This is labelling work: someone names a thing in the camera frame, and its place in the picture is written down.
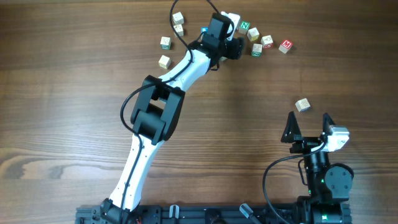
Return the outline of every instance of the wood grain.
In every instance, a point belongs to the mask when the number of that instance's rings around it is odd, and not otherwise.
[[[118,118],[124,98],[147,75],[166,72],[157,64],[162,54],[172,66],[183,57],[168,24],[172,2],[12,3],[26,4],[0,6],[0,223],[73,223],[76,207],[99,204],[119,179],[131,140]],[[240,60],[191,87],[142,204],[264,203],[262,173],[289,154],[279,141],[287,114],[308,98],[311,110],[297,113],[304,135],[319,135],[324,112],[351,132],[330,159],[355,170],[354,222],[396,223],[398,4],[214,4],[272,35],[275,48],[252,58],[248,43]],[[187,42],[213,13],[205,1],[181,1],[177,11]],[[168,35],[165,51],[159,42]],[[287,55],[277,50],[284,39],[294,43]],[[273,201],[307,193],[296,162],[270,172]]]

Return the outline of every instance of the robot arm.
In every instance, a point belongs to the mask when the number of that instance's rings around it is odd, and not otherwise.
[[[108,200],[113,206],[120,208],[125,183],[136,157],[139,156],[131,181],[128,184],[122,209],[133,211],[138,206],[149,167],[157,151],[171,137],[177,125],[185,92],[197,79],[204,76],[212,66],[217,64],[220,57],[224,56],[231,59],[240,57],[244,42],[241,39],[233,39],[235,31],[233,27],[238,26],[240,16],[224,12],[223,14],[224,16],[213,14],[208,32],[203,34],[202,42],[194,41],[190,44],[190,48],[193,49],[192,63],[177,78],[164,83],[189,63],[190,52],[186,52],[182,61],[165,75],[159,78],[148,76],[144,80],[143,85],[150,83],[155,85],[140,92],[131,116],[133,129],[142,139],[142,151],[138,155],[139,138],[133,135],[126,165]],[[163,101],[165,103],[164,109],[151,104],[151,100]]]
[[[192,84],[200,77],[202,77],[208,71],[210,58],[208,58],[204,53],[193,50],[193,63],[189,66],[189,68],[184,71],[180,76],[178,76],[175,81],[168,83],[167,85],[171,88],[179,88],[183,91],[187,91]],[[162,75],[159,77],[161,80],[169,80],[176,73],[181,71],[181,69],[189,62],[190,54],[187,52],[182,61],[169,73]],[[152,144],[152,140],[145,136],[140,135],[142,139],[142,152],[141,156],[138,159],[136,168],[131,177],[131,181],[129,183],[129,187],[127,188],[126,198],[124,201],[123,209],[127,208],[129,210],[134,210],[139,202],[141,201],[141,192],[142,186],[144,185],[145,178],[148,174],[148,170],[154,157],[159,150],[159,148],[165,142],[164,140],[159,141],[155,145]],[[132,136],[132,143],[130,148],[130,154],[127,159],[126,165],[124,166],[121,178],[113,190],[109,199],[113,201],[113,204],[120,207],[122,195],[124,191],[124,184],[126,183],[130,170],[132,169],[133,163],[138,156],[139,149],[139,140],[138,137]]]

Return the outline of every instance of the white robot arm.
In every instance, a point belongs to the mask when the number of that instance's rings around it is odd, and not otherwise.
[[[237,27],[239,25],[240,21],[239,15],[232,13],[226,14],[225,12],[222,12],[222,14],[226,17],[230,17],[231,21],[234,24],[234,27]],[[211,32],[210,29],[216,29],[216,28],[212,27],[210,23],[208,32]],[[232,40],[235,30],[236,29],[233,29],[232,25],[228,26],[227,33],[230,35],[226,39],[226,41]],[[175,78],[175,80],[172,80],[171,82],[168,82],[166,84],[169,88],[174,88],[186,92],[197,79],[199,79],[200,77],[204,76],[207,73],[210,67],[214,64],[214,61],[218,61],[220,56],[225,55],[225,54],[212,55],[208,49],[204,49],[202,47],[203,44],[200,44],[200,46],[198,46],[198,49],[192,50],[193,62],[184,72],[182,72],[177,78]],[[159,79],[162,80],[163,82],[170,80],[179,71],[181,71],[183,67],[185,67],[186,64],[189,63],[189,61],[190,61],[190,52],[186,52],[185,57],[182,59],[182,61],[177,66],[175,66],[171,71],[159,77]],[[130,171],[133,167],[134,161],[136,160],[136,157],[139,156],[136,167],[131,176],[131,181],[128,184],[122,208],[123,210],[128,209],[130,211],[133,211],[138,206],[139,202],[141,201],[142,187],[144,185],[144,181],[148,174],[149,167],[152,164],[152,161],[154,160],[157,151],[165,142],[165,140],[160,140],[154,144],[153,139],[149,138],[148,135],[140,134],[140,137],[142,140],[141,155],[138,155],[139,145],[140,145],[139,138],[133,135],[130,154],[127,159],[126,165],[124,166],[121,178],[116,188],[112,192],[111,196],[109,197],[113,205],[117,207],[121,206],[121,201],[126,182],[128,180]]]

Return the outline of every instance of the white cube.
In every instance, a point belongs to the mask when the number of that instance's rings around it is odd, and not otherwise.
[[[303,112],[310,109],[311,106],[308,100],[304,98],[302,100],[298,100],[298,102],[296,103],[296,107],[298,109],[298,112]]]
[[[173,20],[174,20],[175,25],[180,25],[180,24],[184,23],[184,17],[182,16],[181,12],[174,14]]]
[[[261,44],[253,44],[253,48],[251,50],[251,55],[253,57],[260,57],[262,52],[262,45]]]
[[[262,48],[270,48],[274,44],[271,35],[267,35],[261,38]]]
[[[179,34],[180,37],[182,37],[184,35],[184,29],[182,28],[181,25],[175,25],[174,29]]]
[[[165,50],[170,50],[170,46],[172,44],[172,40],[170,37],[162,37],[160,40],[160,46]]]
[[[159,66],[162,68],[168,69],[169,65],[172,63],[171,59],[169,57],[166,57],[162,55],[162,57],[159,60]]]
[[[289,40],[284,40],[281,45],[279,46],[279,50],[286,54],[290,48],[293,46],[293,42],[289,41]]]
[[[248,38],[250,41],[254,41],[257,40],[260,36],[259,31],[257,30],[257,28],[252,28],[248,30]]]

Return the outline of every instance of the black cable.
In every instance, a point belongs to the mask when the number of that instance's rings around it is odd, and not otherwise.
[[[308,186],[308,184],[306,184],[305,181],[304,181],[303,171],[301,171],[301,166],[300,166],[300,163],[301,163],[303,160],[304,160],[304,159],[301,159],[301,160],[297,163],[297,166],[298,166],[298,171],[300,172],[301,182],[303,182],[303,185]]]
[[[213,9],[214,9],[217,13],[219,13],[218,10],[217,10],[217,8],[213,5],[213,3],[211,3],[210,0],[207,0],[207,1],[210,3],[210,5],[213,7]],[[182,44],[183,44],[183,45],[187,48],[187,50],[189,51],[190,60],[189,60],[189,62],[187,63],[187,65],[181,69],[181,71],[179,71],[177,74],[175,74],[175,75],[174,75],[172,78],[170,78],[169,80],[164,81],[164,82],[162,82],[162,83],[169,83],[169,82],[175,80],[175,79],[176,79],[179,75],[181,75],[181,73],[183,73],[183,72],[189,67],[189,65],[193,62],[193,54],[192,54],[191,48],[190,48],[190,47],[188,46],[188,44],[185,43],[185,41],[180,37],[180,35],[177,33],[177,31],[175,31],[174,26],[173,26],[173,23],[172,23],[173,9],[174,9],[174,6],[175,6],[175,4],[176,4],[177,2],[178,2],[178,0],[175,0],[174,3],[173,3],[173,5],[172,5],[172,7],[171,7],[171,9],[170,9],[169,22],[170,22],[170,26],[172,27],[172,30],[173,30],[174,34],[177,36],[177,38],[182,42]],[[197,40],[200,39],[200,37],[203,35],[203,33],[204,33],[204,32],[202,32],[202,33],[199,35],[199,38],[198,38]],[[142,86],[142,87],[140,87],[140,88],[134,90],[134,91],[124,100],[124,102],[123,102],[123,104],[122,104],[122,107],[120,108],[120,120],[122,121],[123,126],[126,127],[129,131],[131,131],[131,132],[133,133],[133,135],[137,136],[137,138],[138,138],[138,140],[139,140],[139,150],[138,150],[138,154],[137,154],[136,159],[134,160],[134,163],[133,163],[133,165],[132,165],[132,169],[130,170],[129,177],[127,178],[127,181],[126,181],[126,183],[125,183],[125,185],[124,185],[124,190],[123,190],[123,195],[122,195],[122,201],[121,201],[121,205],[120,205],[120,213],[119,213],[119,222],[120,222],[120,224],[123,223],[122,214],[123,214],[123,206],[124,206],[124,200],[125,200],[125,198],[126,198],[127,188],[129,187],[129,183],[130,183],[130,180],[131,180],[131,177],[132,177],[132,173],[134,172],[134,169],[135,169],[135,167],[136,167],[136,165],[137,165],[137,162],[138,162],[139,156],[141,155],[141,151],[142,151],[142,147],[143,147],[141,137],[140,137],[140,136],[138,135],[138,133],[136,133],[131,127],[129,127],[129,126],[127,125],[126,121],[124,120],[124,109],[125,109],[127,103],[130,101],[130,99],[131,99],[135,94],[139,93],[139,92],[142,91],[142,90],[145,90],[146,88],[149,88],[149,87],[151,87],[151,86],[154,86],[154,85],[156,85],[156,84],[155,84],[155,83],[152,83],[152,84],[144,85],[144,86]]]
[[[317,149],[317,150],[315,150],[315,151],[313,151],[313,152],[310,152],[310,153],[308,153],[308,154],[302,154],[302,155],[297,155],[297,156],[288,156],[288,157],[285,157],[285,158],[278,159],[277,161],[274,161],[273,163],[271,163],[271,164],[267,167],[266,171],[264,172],[264,175],[262,176],[262,189],[263,189],[263,191],[264,191],[264,196],[265,196],[265,198],[266,198],[266,200],[267,200],[267,203],[268,203],[268,206],[270,207],[270,209],[271,209],[271,210],[275,213],[275,215],[276,215],[277,217],[279,217],[284,223],[290,224],[288,221],[286,221],[284,218],[282,218],[282,217],[277,213],[276,209],[274,208],[274,206],[272,206],[271,201],[269,200],[268,195],[267,195],[266,177],[267,177],[268,171],[269,171],[274,165],[276,165],[276,164],[278,164],[278,163],[280,163],[280,162],[287,161],[287,160],[289,160],[289,159],[296,159],[296,158],[301,158],[301,157],[312,156],[312,155],[314,155],[315,153],[320,152],[320,151],[326,146],[326,143],[327,143],[327,141],[324,140],[324,141],[323,141],[323,145],[322,145],[319,149]]]
[[[218,9],[216,8],[216,6],[213,5],[213,3],[211,3],[210,0],[206,0],[212,7],[213,9],[219,14],[220,12],[218,11]]]

